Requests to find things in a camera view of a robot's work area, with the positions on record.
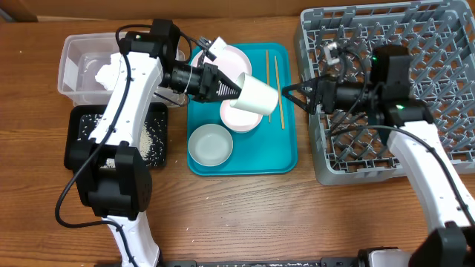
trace wooden chopstick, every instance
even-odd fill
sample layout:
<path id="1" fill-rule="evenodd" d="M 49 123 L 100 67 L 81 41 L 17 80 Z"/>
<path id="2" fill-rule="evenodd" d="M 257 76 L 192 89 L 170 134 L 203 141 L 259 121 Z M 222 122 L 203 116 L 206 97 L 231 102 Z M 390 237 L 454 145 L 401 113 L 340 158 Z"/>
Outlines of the wooden chopstick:
<path id="1" fill-rule="evenodd" d="M 266 50 L 266 73 L 267 73 L 267 85 L 270 86 L 270 77 L 269 77 L 269 51 Z M 272 114 L 269 114 L 269 123 L 271 122 Z"/>
<path id="2" fill-rule="evenodd" d="M 274 56 L 274 61 L 275 61 L 275 78 L 277 79 L 277 92 L 279 94 L 279 108 L 281 109 L 281 124 L 282 124 L 282 130 L 285 130 L 284 113 L 282 111 L 281 83 L 279 82 L 279 69 L 277 66 L 277 56 Z"/>

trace white bowl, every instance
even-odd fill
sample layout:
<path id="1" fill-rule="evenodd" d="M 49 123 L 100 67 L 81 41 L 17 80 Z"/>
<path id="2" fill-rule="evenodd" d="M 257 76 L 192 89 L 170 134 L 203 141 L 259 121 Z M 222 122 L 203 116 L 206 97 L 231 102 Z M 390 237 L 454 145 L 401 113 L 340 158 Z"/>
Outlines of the white bowl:
<path id="1" fill-rule="evenodd" d="M 206 167 L 218 166 L 231 156 L 231 134 L 221 125 L 200 126 L 190 136 L 188 151 L 198 164 Z"/>
<path id="2" fill-rule="evenodd" d="M 191 61 L 191 66 L 198 65 L 198 59 L 203 51 L 200 51 Z M 224 51 L 213 62 L 205 57 L 205 63 L 216 65 L 229 79 L 233 82 L 239 77 L 241 73 L 252 75 L 252 66 L 246 54 L 231 45 L 226 46 Z"/>
<path id="3" fill-rule="evenodd" d="M 247 133 L 251 131 L 256 128 L 262 120 L 262 115 L 260 114 L 231 107 L 230 100 L 224 100 L 223 103 L 221 103 L 220 116 L 224 125 L 237 133 Z"/>

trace plastic dish rack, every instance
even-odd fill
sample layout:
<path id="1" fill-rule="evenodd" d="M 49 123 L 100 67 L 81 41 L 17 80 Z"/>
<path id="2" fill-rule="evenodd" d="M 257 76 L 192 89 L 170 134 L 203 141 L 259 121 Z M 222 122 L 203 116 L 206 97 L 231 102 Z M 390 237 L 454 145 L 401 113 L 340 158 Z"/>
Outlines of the plastic dish rack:
<path id="1" fill-rule="evenodd" d="M 325 65 L 322 47 L 334 41 L 350 44 L 360 53 L 368 77 L 373 48 L 386 44 L 408 47 L 413 56 L 413 94 L 433 112 L 455 169 L 460 174 L 474 173 L 474 25 L 468 3 L 461 0 L 308 9 L 302 12 L 295 34 L 299 72 L 303 80 L 319 76 Z M 359 66 L 348 66 L 347 80 L 361 81 Z M 317 180 L 342 185 L 404 176 L 404 169 L 376 131 L 327 137 L 326 131 L 343 115 L 341 111 L 325 115 L 318 109 L 309 118 Z M 347 126 L 366 123 L 364 116 L 344 122 Z"/>

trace white cup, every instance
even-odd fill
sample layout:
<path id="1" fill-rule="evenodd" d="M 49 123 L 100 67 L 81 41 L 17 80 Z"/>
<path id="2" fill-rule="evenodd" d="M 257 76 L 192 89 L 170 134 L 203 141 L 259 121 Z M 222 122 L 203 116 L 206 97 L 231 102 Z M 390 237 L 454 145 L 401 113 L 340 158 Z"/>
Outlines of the white cup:
<path id="1" fill-rule="evenodd" d="M 271 114 L 277 107 L 279 95 L 276 89 L 253 76 L 241 73 L 235 84 L 241 92 L 238 99 L 231 100 L 231 107 L 262 115 Z"/>

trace teal tray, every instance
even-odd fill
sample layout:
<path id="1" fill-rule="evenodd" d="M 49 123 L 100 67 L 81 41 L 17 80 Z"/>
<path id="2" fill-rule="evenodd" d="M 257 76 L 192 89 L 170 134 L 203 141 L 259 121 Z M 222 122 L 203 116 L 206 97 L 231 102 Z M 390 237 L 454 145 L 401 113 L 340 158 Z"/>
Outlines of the teal tray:
<path id="1" fill-rule="evenodd" d="M 290 85 L 289 54 L 284 46 L 277 43 L 234 44 L 248 57 L 252 65 L 252 75 L 267 83 L 266 50 L 269 51 L 270 85 L 277 88 L 274 56 L 277 56 L 281 87 Z M 195 49 L 193 56 L 200 50 Z M 220 118 L 221 102 L 188 105 L 188 137 L 201 125 L 215 123 L 225 127 Z M 228 129 L 233 140 L 231 156 L 223 164 L 205 167 L 196 163 L 188 153 L 188 166 L 201 176 L 227 176 L 250 174 L 283 174 L 291 171 L 298 161 L 297 136 L 295 134 L 295 114 L 293 103 L 282 98 L 285 130 L 281 127 L 281 115 L 277 106 L 272 113 L 248 133 L 235 133 Z"/>

